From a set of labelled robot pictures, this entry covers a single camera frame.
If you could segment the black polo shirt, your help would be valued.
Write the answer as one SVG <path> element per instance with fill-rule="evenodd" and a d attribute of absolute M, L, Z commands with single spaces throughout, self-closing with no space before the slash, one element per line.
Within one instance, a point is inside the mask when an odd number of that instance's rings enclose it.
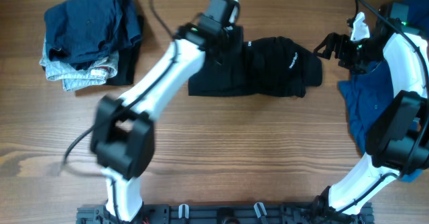
<path fill-rule="evenodd" d="M 229 45 L 208 55 L 188 80 L 188 94 L 198 97 L 268 95 L 304 97 L 306 87 L 322 84 L 322 62 L 283 36 L 243 41 L 243 28 L 227 29 Z"/>

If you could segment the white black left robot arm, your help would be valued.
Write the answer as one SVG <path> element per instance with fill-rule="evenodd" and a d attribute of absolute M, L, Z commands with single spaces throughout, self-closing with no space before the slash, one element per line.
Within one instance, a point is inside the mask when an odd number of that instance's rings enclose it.
<path fill-rule="evenodd" d="M 206 56 L 240 42 L 232 29 L 238 0 L 210 0 L 197 24 L 180 26 L 155 66 L 118 99 L 97 107 L 90 150 L 107 183 L 107 202 L 95 211 L 99 223 L 142 223 L 141 175 L 155 152 L 155 123 L 179 88 L 204 65 Z"/>

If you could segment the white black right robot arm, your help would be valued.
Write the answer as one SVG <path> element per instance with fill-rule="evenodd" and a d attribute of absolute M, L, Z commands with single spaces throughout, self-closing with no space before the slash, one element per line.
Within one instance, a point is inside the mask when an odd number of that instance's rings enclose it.
<path fill-rule="evenodd" d="M 339 89 L 362 156 L 314 199 L 312 219 L 355 222 L 383 187 L 428 168 L 427 2 L 383 4 L 374 28 L 357 11 L 348 20 L 350 34 L 331 33 L 315 48 L 351 73 Z"/>

